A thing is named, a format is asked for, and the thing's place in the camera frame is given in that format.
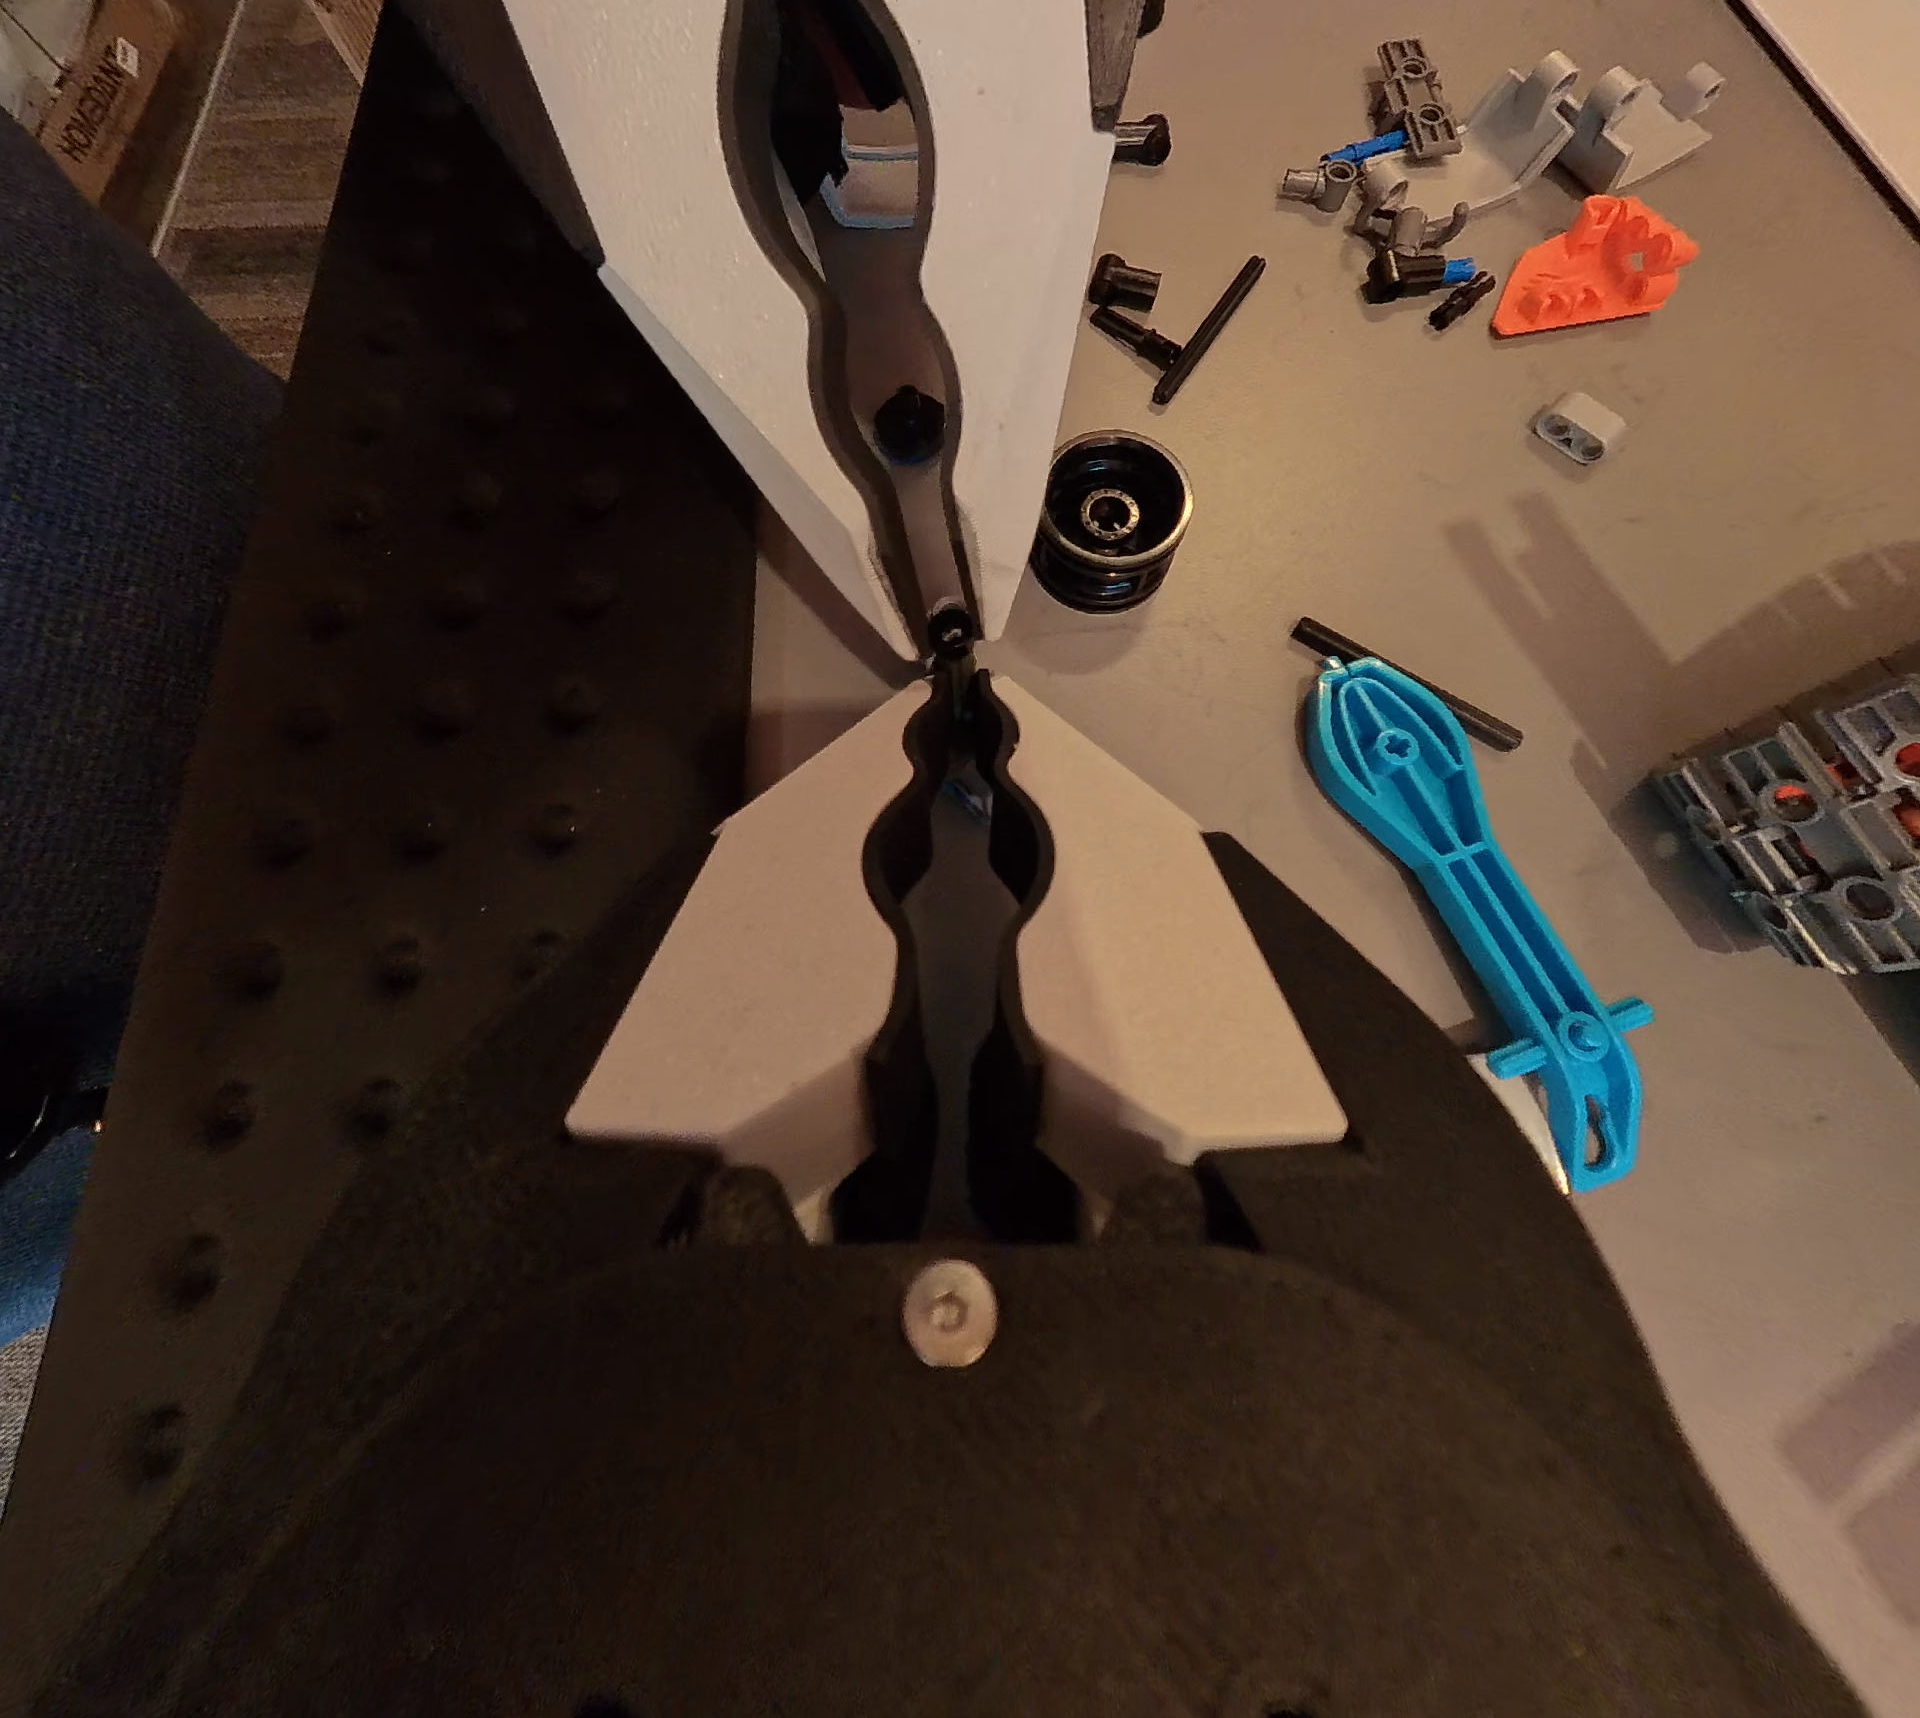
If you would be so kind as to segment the tracked toy robot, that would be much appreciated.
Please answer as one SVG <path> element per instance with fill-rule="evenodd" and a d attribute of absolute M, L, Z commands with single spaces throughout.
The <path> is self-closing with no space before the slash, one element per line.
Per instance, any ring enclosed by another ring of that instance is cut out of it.
<path fill-rule="evenodd" d="M 1782 958 L 1841 978 L 1919 970 L 1917 657 L 1729 729 L 1649 784 Z"/>

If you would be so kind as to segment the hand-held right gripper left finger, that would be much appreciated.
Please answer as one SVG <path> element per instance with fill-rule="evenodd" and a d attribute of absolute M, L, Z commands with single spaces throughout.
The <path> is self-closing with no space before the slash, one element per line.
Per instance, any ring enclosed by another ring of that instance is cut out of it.
<path fill-rule="evenodd" d="M 567 1115 L 920 1233 L 932 1072 L 907 899 L 932 865 L 932 685 L 914 681 L 724 820 Z"/>

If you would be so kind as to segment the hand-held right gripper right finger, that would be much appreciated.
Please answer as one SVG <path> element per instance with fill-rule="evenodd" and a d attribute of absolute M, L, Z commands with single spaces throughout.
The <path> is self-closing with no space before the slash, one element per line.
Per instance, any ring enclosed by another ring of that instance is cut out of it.
<path fill-rule="evenodd" d="M 977 1054 L 977 1212 L 1069 1243 L 1164 1169 L 1350 1130 L 1202 827 L 1011 678 L 977 686 L 1015 900 Z"/>

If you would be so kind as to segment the black toy wheel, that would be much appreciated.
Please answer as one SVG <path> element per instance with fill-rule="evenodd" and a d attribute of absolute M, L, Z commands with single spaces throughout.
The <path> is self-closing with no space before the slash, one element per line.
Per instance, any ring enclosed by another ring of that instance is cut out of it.
<path fill-rule="evenodd" d="M 1164 587 L 1193 510 L 1188 471 L 1160 443 L 1128 430 L 1081 435 L 1050 464 L 1028 568 L 1073 610 L 1134 610 Z"/>

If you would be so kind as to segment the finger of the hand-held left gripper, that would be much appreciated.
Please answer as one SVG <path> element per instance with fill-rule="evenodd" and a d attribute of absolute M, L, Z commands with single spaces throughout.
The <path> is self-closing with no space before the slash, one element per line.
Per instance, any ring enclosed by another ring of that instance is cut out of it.
<path fill-rule="evenodd" d="M 500 0 L 601 280 L 830 584 L 919 654 L 900 506 L 847 403 L 832 300 L 773 137 L 779 0 Z"/>
<path fill-rule="evenodd" d="M 928 168 L 923 294 L 956 368 L 953 495 L 979 622 L 1005 635 L 1044 509 L 1113 168 L 1086 0 L 877 0 Z"/>

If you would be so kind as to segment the grey two-hole beam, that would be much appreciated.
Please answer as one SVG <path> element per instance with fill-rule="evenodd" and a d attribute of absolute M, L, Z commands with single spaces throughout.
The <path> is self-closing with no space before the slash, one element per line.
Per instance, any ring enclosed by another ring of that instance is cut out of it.
<path fill-rule="evenodd" d="M 1596 467 L 1623 446 L 1626 421 L 1591 393 L 1572 388 L 1537 413 L 1530 430 L 1572 462 Z"/>

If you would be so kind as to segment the large grey curved panel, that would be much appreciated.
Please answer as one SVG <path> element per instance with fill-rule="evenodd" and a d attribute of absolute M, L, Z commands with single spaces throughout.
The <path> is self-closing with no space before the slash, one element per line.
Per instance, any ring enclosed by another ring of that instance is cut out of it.
<path fill-rule="evenodd" d="M 1528 75 L 1508 73 L 1470 113 L 1462 135 L 1461 197 L 1483 217 L 1560 167 L 1589 197 L 1624 195 L 1689 162 L 1713 133 L 1705 124 L 1724 89 L 1708 63 L 1663 90 L 1626 67 L 1596 77 L 1576 97 L 1576 63 L 1551 51 Z"/>

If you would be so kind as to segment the cardboard box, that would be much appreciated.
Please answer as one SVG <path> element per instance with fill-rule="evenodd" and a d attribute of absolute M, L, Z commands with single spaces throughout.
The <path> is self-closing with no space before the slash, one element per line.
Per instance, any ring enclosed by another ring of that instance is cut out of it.
<path fill-rule="evenodd" d="M 3 0 L 3 108 L 99 204 L 180 19 L 168 0 Z"/>

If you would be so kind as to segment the orange angled panel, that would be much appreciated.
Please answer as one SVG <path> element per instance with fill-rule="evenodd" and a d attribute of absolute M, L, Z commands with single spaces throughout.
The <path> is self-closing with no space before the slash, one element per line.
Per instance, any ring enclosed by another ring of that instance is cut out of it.
<path fill-rule="evenodd" d="M 1664 309 L 1701 247 L 1633 195 L 1591 195 L 1556 237 L 1524 251 L 1495 306 L 1501 338 L 1572 331 Z"/>

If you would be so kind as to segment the black angled connector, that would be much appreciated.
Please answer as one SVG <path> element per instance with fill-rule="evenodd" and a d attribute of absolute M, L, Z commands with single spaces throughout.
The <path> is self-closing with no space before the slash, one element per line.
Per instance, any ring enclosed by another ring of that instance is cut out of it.
<path fill-rule="evenodd" d="M 941 794 L 954 801 L 986 833 L 997 819 L 1005 725 L 992 676 L 975 657 L 937 666 L 932 722 Z"/>

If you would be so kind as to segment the blue plastic tool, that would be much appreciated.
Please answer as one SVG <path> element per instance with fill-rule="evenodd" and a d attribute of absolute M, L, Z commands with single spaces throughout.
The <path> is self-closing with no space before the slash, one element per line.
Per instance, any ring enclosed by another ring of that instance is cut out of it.
<path fill-rule="evenodd" d="M 1629 1179 L 1645 1082 L 1630 1036 L 1654 1023 L 1639 997 L 1606 1003 L 1497 839 L 1473 740 L 1441 695 L 1376 657 L 1329 657 L 1306 708 L 1322 792 L 1417 880 L 1506 1039 L 1501 1082 L 1537 1082 L 1568 1186 Z"/>

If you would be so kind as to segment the black perforated panel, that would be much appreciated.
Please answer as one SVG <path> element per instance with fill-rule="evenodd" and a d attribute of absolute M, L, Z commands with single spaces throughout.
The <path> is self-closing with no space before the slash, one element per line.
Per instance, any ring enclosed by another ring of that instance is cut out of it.
<path fill-rule="evenodd" d="M 5 1516 L 5 1715 L 563 1715 L 730 1260 L 567 1111 L 742 804 L 753 495 L 394 9 Z"/>

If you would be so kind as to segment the short black cross axle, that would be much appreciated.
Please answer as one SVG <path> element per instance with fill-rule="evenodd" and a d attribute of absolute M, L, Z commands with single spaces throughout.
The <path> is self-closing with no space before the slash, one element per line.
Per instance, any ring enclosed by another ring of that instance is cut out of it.
<path fill-rule="evenodd" d="M 1475 702 L 1461 699 L 1446 686 L 1437 681 L 1415 672 L 1412 668 L 1386 659 L 1378 651 L 1358 643 L 1350 635 L 1329 627 L 1313 617 L 1302 617 L 1289 632 L 1289 638 L 1313 652 L 1322 661 L 1339 661 L 1343 665 L 1358 665 L 1373 661 L 1386 666 L 1389 670 L 1412 681 L 1415 685 L 1427 689 L 1435 699 L 1438 699 L 1452 717 L 1462 725 L 1462 729 L 1483 747 L 1489 747 L 1497 753 L 1515 753 L 1524 744 L 1524 734 L 1511 722 L 1495 717 L 1492 712 L 1477 707 Z"/>

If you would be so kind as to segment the dark grey double connector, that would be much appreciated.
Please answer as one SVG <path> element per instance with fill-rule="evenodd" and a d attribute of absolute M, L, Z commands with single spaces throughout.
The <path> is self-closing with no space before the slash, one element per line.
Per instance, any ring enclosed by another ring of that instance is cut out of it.
<path fill-rule="evenodd" d="M 1419 39 L 1384 41 L 1376 49 L 1378 78 L 1373 84 L 1373 123 L 1378 139 L 1398 141 L 1417 164 L 1437 164 L 1464 147 L 1438 67 Z"/>

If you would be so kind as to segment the long black axle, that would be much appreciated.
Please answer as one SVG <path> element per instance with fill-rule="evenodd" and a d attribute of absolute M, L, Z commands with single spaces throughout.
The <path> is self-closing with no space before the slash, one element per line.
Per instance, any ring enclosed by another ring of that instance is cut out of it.
<path fill-rule="evenodd" d="M 1181 395 L 1193 372 L 1213 353 L 1213 346 L 1261 285 L 1266 271 L 1268 260 L 1261 255 L 1252 255 L 1242 263 L 1194 332 L 1178 346 L 1174 356 L 1162 364 L 1159 382 L 1150 393 L 1150 404 L 1154 408 L 1166 408 Z"/>

